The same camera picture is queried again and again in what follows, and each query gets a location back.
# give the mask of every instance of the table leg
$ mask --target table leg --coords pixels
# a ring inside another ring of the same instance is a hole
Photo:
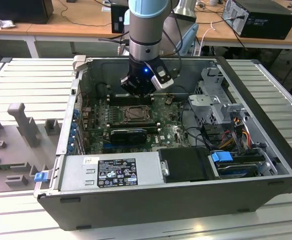
[[[75,43],[73,41],[70,42],[70,49],[72,54],[76,54]]]
[[[28,50],[30,52],[31,57],[34,58],[39,58],[37,48],[36,48],[36,42],[34,38],[27,38],[26,40]]]

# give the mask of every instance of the black computer case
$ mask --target black computer case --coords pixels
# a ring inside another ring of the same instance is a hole
[[[284,40],[292,28],[292,11],[271,0],[228,0],[222,18],[239,16],[226,22],[242,38]]]
[[[52,12],[51,0],[0,0],[0,20],[46,24]]]

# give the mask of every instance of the sticker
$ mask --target sticker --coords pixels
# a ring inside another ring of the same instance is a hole
[[[99,160],[97,185],[100,188],[138,185],[136,159]]]
[[[84,157],[84,162],[83,164],[97,164],[99,161],[99,157],[98,156],[92,156],[92,157]]]

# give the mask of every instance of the desk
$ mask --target desk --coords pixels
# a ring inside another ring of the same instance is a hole
[[[287,7],[292,1],[276,0],[282,6]],[[213,11],[223,11],[222,5],[215,7],[207,7]],[[217,22],[221,20],[221,17],[213,12],[200,12],[197,13],[198,23],[210,23],[212,21]],[[241,47],[241,44],[237,40],[235,34],[231,28],[225,23],[220,22],[213,25],[216,31],[209,31],[205,38],[204,44],[206,46],[224,46],[224,47]],[[210,28],[209,24],[200,24],[197,37],[201,40],[203,34]],[[262,39],[262,38],[240,38],[241,42],[247,48],[269,48],[269,49],[292,49],[292,28],[285,40],[277,39]]]
[[[76,3],[67,3],[64,16],[71,21],[86,25],[106,25],[111,23],[109,12],[102,12],[101,5],[93,0],[80,0]],[[283,6],[287,6],[290,1],[277,0]],[[27,24],[18,23],[16,28],[0,30],[0,40],[23,40],[26,41],[32,58],[38,58],[36,41],[57,41],[57,42],[97,42],[98,38],[109,38],[115,36],[111,33],[111,25],[107,26],[83,26],[68,22],[60,14],[65,7],[58,1],[52,0],[54,12],[48,24]],[[216,11],[222,10],[222,5],[208,7]],[[197,12],[197,22],[209,23],[219,21],[221,18],[213,12]],[[201,24],[197,37],[201,40],[204,32],[210,27],[209,24]],[[241,47],[230,27],[225,23],[214,25],[216,31],[209,31],[204,39],[203,45]],[[274,48],[292,49],[292,29],[285,40],[241,38],[243,44],[248,48]]]

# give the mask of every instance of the red wire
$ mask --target red wire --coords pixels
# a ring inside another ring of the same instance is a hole
[[[225,138],[225,135],[226,135],[227,133],[230,133],[230,131],[229,131],[229,130],[228,130],[228,131],[225,131],[225,133],[222,134],[222,143],[224,142],[224,138]]]

